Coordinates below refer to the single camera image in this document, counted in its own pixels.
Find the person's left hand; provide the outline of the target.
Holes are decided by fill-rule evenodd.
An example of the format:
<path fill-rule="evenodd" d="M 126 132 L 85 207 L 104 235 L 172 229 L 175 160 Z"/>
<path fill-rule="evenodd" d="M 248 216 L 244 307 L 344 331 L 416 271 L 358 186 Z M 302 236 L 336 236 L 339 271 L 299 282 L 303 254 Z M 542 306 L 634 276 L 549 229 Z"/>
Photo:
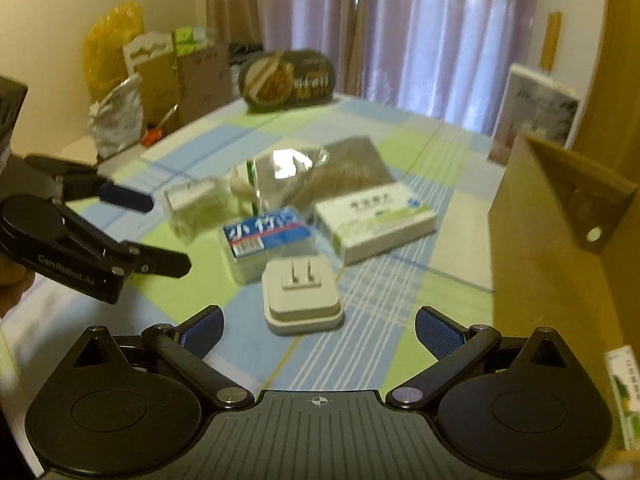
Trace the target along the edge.
<path fill-rule="evenodd" d="M 0 316 L 3 318 L 18 305 L 25 292 L 34 284 L 35 272 L 1 255 L 0 260 Z"/>

